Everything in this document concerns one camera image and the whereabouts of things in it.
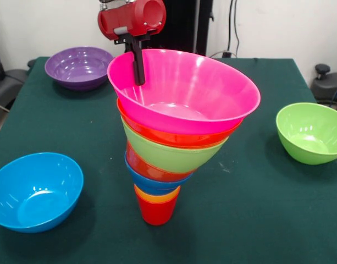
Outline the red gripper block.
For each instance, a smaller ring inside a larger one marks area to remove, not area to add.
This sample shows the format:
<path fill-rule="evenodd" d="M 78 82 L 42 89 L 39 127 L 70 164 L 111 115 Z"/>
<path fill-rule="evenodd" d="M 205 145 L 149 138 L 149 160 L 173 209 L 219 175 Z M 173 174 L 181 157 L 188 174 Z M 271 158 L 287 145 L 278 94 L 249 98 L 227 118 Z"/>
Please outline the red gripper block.
<path fill-rule="evenodd" d="M 102 4 L 98 14 L 101 33 L 116 44 L 126 37 L 125 52 L 132 52 L 136 85 L 145 83 L 142 49 L 136 38 L 160 33 L 165 25 L 167 12 L 163 1 L 125 1 L 120 7 L 107 8 Z"/>

